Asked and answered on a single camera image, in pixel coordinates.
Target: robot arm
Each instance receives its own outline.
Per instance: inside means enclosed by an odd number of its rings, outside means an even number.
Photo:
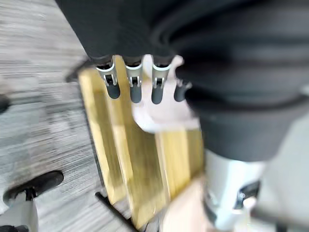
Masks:
[[[309,80],[307,2],[56,1],[107,88],[113,87],[112,98],[120,92],[111,55],[124,57],[133,102],[140,101],[141,84],[134,68],[144,54],[155,57],[155,104],[170,57],[183,57],[176,74],[192,85],[185,98],[200,117],[206,145],[205,211],[215,227],[232,229],[254,206],[259,179],[290,125],[309,107],[300,91]]]

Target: wooden block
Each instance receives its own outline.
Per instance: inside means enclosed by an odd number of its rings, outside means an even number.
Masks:
[[[103,89],[105,86],[98,71],[91,69],[83,71],[79,81],[104,184],[113,204],[126,196],[126,189],[113,140],[106,93]]]
[[[155,137],[164,186],[173,200],[204,168],[201,132],[183,129]]]

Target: black metal rod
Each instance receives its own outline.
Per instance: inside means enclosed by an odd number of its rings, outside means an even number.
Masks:
[[[126,219],[117,209],[115,209],[107,197],[104,197],[100,192],[96,192],[96,198],[102,202],[129,230],[139,232],[132,224],[131,219]]]
[[[285,225],[277,224],[276,232],[287,232],[288,228]]]

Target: silver metal cylinder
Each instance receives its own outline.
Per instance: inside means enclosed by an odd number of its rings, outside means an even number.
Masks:
[[[114,86],[117,85],[118,79],[117,79],[117,72],[116,72],[116,68],[115,68],[114,63],[108,69],[101,69],[98,66],[97,70],[100,73],[100,76],[102,77],[106,86],[110,86],[110,84],[113,84]]]
[[[168,78],[169,69],[171,65],[166,67],[157,67],[153,64],[153,87],[157,88],[158,83],[160,87],[163,88],[164,84]]]
[[[230,160],[209,150],[206,162],[205,212],[215,228],[232,230],[245,211],[250,211],[256,203],[256,196],[245,198],[240,190],[260,180],[266,162]],[[239,197],[244,198],[241,206]]]
[[[142,82],[142,63],[137,67],[130,67],[126,65],[126,75],[129,81],[130,87],[133,87],[133,77],[137,78],[137,87],[141,86]]]

